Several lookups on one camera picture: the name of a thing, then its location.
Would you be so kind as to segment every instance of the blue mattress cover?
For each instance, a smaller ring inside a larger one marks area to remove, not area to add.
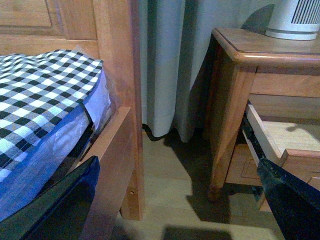
[[[83,102],[86,110],[77,106],[0,182],[0,221],[32,201],[79,141],[90,123],[89,118],[96,132],[107,122],[111,100],[106,86],[102,70],[96,86]]]

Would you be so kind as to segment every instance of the wooden floor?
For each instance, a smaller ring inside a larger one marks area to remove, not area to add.
[[[182,143],[172,131],[155,139],[143,133],[144,219],[120,215],[112,240],[283,240],[271,213],[259,212],[251,187],[228,184],[217,203],[206,197],[210,146],[196,132]]]

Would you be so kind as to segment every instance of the drawer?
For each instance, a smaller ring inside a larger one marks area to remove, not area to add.
[[[252,94],[249,101],[246,116],[265,156],[320,190],[320,99]]]
[[[262,186],[255,160],[247,144],[238,144],[234,147],[225,182]]]
[[[258,67],[251,93],[320,98],[320,69]]]

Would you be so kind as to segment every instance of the bed post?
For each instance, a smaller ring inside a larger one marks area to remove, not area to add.
[[[121,206],[123,218],[141,220],[144,199],[139,8],[135,0],[93,0],[100,58],[134,125],[135,168]]]

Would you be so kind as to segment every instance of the open drawer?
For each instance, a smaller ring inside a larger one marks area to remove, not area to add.
[[[320,98],[252,94],[249,101],[246,117],[265,156],[320,190]]]

